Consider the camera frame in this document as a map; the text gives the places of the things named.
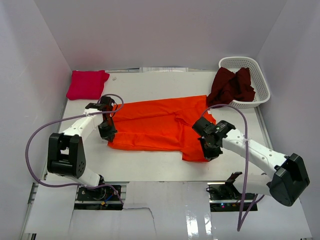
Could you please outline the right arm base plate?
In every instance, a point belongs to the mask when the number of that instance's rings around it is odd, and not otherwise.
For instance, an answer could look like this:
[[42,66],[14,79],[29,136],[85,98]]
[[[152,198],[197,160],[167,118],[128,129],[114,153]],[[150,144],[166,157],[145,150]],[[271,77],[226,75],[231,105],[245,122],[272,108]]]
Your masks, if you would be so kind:
[[217,200],[236,200],[240,201],[242,193],[239,192],[234,186],[236,179],[243,173],[241,171],[234,172],[223,183],[210,183],[205,189],[209,193],[209,199],[212,201]]

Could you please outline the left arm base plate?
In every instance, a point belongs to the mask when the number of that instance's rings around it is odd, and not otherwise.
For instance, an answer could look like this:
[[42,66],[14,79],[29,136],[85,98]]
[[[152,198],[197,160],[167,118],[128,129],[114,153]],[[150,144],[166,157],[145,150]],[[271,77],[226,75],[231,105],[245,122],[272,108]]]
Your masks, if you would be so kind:
[[114,190],[109,187],[101,187],[97,189],[87,189],[81,187],[77,192],[77,201],[82,202],[90,202],[90,201],[118,201],[119,198],[117,194],[121,195],[122,186],[121,185],[113,185]]

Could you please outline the dark red t shirt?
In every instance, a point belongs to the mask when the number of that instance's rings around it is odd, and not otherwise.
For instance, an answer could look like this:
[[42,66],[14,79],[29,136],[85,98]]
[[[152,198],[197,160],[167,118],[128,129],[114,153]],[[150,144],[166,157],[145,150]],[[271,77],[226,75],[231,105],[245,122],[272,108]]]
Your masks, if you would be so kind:
[[236,73],[225,67],[217,71],[211,92],[206,97],[206,104],[210,107],[218,104],[230,104],[233,100],[239,102],[252,102],[255,90],[251,86],[250,69],[242,67]]

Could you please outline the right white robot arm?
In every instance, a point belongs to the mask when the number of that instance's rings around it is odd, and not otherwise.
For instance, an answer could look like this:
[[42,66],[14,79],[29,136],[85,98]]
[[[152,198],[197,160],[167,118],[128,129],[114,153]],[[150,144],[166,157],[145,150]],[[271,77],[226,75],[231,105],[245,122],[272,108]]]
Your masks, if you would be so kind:
[[241,171],[231,174],[224,188],[226,195],[233,200],[246,192],[271,196],[278,203],[290,207],[310,184],[304,160],[296,153],[286,155],[254,140],[247,140],[243,133],[225,120],[213,124],[201,117],[192,129],[199,135],[203,155],[209,161],[219,157],[226,149],[262,170],[262,175],[245,176]]

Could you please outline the orange t shirt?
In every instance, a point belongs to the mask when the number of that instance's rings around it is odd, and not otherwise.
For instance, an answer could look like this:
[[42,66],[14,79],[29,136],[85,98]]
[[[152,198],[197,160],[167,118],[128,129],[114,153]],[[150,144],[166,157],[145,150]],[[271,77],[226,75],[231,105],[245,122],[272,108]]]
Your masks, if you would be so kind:
[[113,117],[117,133],[108,146],[123,151],[181,152],[182,160],[205,162],[192,126],[206,112],[206,95],[125,103]]

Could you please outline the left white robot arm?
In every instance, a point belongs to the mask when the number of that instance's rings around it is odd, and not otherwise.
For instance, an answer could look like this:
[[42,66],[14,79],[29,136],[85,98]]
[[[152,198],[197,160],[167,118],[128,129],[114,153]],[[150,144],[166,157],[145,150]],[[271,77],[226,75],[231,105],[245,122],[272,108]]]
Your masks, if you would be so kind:
[[101,184],[102,176],[87,167],[84,141],[97,129],[103,140],[113,142],[117,133],[113,116],[117,109],[116,102],[104,95],[97,103],[89,103],[83,112],[84,116],[69,128],[51,134],[47,171],[89,187],[88,193],[96,200],[103,198],[106,187]]

